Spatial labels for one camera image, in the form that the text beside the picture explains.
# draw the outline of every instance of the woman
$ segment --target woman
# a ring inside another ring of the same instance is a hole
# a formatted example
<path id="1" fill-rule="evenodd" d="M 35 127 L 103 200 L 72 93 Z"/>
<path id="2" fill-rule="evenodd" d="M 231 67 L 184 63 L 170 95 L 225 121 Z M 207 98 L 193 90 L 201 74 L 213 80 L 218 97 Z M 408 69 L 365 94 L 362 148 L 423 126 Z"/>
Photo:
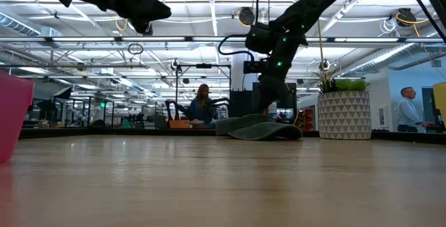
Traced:
<path id="1" fill-rule="evenodd" d="M 206 84 L 202 84 L 198 89 L 197 96 L 190 103 L 193 120 L 203 121 L 203 125 L 198 125 L 200 128 L 214 128 L 214 125 L 210 122 L 217 117 L 217 111 L 208 107 L 209 102 L 209 87 Z"/>

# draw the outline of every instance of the gray cloth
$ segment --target gray cloth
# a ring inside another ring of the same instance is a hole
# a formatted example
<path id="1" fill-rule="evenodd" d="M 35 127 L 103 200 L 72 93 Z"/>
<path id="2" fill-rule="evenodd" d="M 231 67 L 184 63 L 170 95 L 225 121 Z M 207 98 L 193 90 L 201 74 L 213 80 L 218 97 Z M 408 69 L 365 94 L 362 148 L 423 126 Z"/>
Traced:
<path id="1" fill-rule="evenodd" d="M 241 140 L 271 140 L 277 137 L 286 139 L 302 138 L 302 131 L 294 126 L 276 123 L 266 115 L 247 115 L 217 122 L 217 136 L 229 135 Z"/>

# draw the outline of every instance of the geometric patterned planter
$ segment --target geometric patterned planter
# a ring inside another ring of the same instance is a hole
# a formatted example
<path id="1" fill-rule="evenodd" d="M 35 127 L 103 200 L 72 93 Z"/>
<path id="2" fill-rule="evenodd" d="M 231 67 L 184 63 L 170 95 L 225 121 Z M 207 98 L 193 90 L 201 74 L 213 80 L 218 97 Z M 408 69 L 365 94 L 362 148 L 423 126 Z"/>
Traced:
<path id="1" fill-rule="evenodd" d="M 367 91 L 339 91 L 318 97 L 319 134 L 323 139 L 371 138 L 370 97 Z"/>

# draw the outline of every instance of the pink cup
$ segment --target pink cup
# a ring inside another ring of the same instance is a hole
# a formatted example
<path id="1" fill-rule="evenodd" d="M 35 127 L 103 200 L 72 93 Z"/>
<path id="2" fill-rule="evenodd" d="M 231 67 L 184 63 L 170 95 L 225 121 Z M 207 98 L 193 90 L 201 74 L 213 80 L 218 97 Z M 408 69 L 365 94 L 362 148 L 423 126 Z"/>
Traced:
<path id="1" fill-rule="evenodd" d="M 0 164 L 13 156 L 33 93 L 34 82 L 0 73 Z"/>

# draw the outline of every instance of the potted plant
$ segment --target potted plant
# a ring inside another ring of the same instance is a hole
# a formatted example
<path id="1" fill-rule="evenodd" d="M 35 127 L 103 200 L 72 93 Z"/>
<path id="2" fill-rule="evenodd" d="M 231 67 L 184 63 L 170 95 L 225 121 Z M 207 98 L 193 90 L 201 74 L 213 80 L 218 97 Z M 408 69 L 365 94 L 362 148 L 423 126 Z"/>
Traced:
<path id="1" fill-rule="evenodd" d="M 321 138 L 370 139 L 370 97 L 367 91 L 370 84 L 363 79 L 336 80 L 329 72 L 317 75 L 320 78 L 321 89 L 318 97 Z"/>

